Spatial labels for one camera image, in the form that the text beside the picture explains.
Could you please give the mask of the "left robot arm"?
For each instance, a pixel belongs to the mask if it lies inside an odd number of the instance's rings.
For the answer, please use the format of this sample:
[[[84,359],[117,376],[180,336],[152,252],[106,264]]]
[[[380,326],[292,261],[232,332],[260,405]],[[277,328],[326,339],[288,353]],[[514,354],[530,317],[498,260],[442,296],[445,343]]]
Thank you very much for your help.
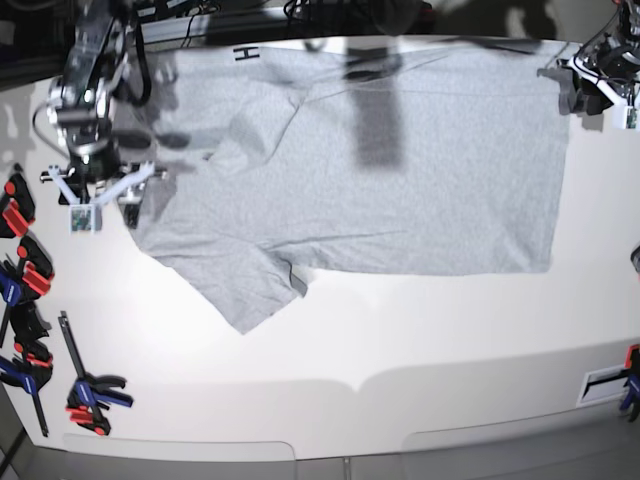
[[[612,111],[614,126],[639,129],[639,3],[618,1],[607,24],[557,62],[563,115]]]

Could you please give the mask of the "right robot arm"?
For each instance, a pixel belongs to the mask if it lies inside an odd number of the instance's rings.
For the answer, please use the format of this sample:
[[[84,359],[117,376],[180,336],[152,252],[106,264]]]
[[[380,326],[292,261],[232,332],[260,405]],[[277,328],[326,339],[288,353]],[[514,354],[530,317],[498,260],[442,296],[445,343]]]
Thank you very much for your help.
[[[142,107],[152,91],[142,26],[132,1],[90,1],[79,14],[75,41],[64,70],[51,84],[46,113],[65,148],[66,168],[49,166],[42,182],[54,183],[69,210],[71,232],[97,232],[111,202],[125,225],[138,225],[149,179],[165,170],[152,160],[124,160],[122,149],[146,150],[151,137],[113,125],[111,107],[119,101]]]

